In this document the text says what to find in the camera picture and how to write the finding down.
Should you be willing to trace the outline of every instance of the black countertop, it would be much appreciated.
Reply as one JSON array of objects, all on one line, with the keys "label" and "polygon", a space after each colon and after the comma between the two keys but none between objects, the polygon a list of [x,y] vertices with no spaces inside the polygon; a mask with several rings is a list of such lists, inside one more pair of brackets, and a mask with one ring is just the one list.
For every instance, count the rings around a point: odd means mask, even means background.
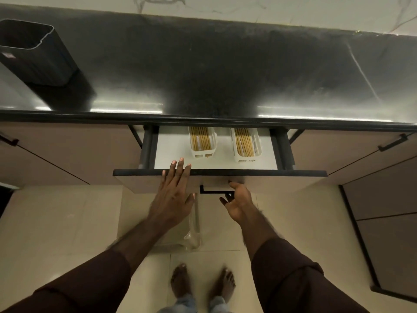
[{"label": "black countertop", "polygon": [[27,86],[0,65],[0,120],[416,130],[417,39],[0,5],[50,24],[80,71]]}]

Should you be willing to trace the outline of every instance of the open drawer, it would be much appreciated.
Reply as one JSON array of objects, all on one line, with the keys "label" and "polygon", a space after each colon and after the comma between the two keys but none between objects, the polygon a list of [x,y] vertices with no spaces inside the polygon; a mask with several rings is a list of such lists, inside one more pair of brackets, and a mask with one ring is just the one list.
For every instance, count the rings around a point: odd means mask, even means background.
[{"label": "open drawer", "polygon": [[229,181],[243,183],[254,193],[296,191],[326,178],[326,171],[295,170],[285,129],[258,128],[262,154],[254,162],[235,162],[230,128],[215,128],[213,156],[194,158],[186,126],[148,126],[138,169],[115,169],[113,176],[134,193],[156,193],[162,170],[173,160],[192,164],[187,192],[228,192]]}]

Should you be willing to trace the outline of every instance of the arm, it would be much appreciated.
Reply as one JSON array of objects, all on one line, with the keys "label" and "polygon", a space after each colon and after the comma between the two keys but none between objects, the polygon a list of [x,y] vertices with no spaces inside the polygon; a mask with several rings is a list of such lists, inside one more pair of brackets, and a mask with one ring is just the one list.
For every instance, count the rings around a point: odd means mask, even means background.
[{"label": "arm", "polygon": [[36,290],[5,312],[116,312],[130,278],[153,245],[187,216],[195,195],[185,194],[191,166],[173,161],[151,204],[148,217],[108,250]]},{"label": "arm", "polygon": [[367,312],[323,275],[273,227],[253,205],[243,184],[231,182],[235,197],[220,198],[229,215],[242,228],[252,262],[252,275],[263,311],[268,312]]}]

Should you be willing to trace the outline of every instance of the hand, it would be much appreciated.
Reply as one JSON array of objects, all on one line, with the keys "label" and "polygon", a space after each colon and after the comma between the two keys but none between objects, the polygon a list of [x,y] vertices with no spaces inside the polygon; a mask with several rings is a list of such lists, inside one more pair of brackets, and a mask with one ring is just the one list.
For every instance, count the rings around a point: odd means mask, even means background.
[{"label": "hand", "polygon": [[149,209],[148,219],[156,221],[164,231],[178,225],[190,214],[195,199],[195,194],[187,196],[185,193],[191,164],[184,169],[184,158],[180,158],[175,170],[176,163],[175,160],[171,163],[168,175],[162,171],[158,193]]},{"label": "hand", "polygon": [[256,206],[252,202],[252,196],[249,190],[240,183],[230,182],[229,185],[235,189],[234,198],[226,194],[226,199],[220,198],[220,202],[226,207],[230,217],[242,224],[243,221],[250,217],[250,214],[257,212]]}]

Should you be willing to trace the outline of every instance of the left hand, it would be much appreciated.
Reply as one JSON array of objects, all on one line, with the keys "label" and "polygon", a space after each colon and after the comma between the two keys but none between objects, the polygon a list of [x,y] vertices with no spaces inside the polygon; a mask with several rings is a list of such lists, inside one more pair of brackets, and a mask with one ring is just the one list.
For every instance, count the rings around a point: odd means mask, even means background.
[{"label": "left hand", "polygon": [[184,169],[184,158],[180,158],[175,169],[176,163],[175,160],[171,163],[168,175],[165,170],[162,171],[158,193],[148,215],[148,219],[157,222],[164,231],[178,225],[190,214],[195,199],[195,194],[185,193],[191,164]]}]

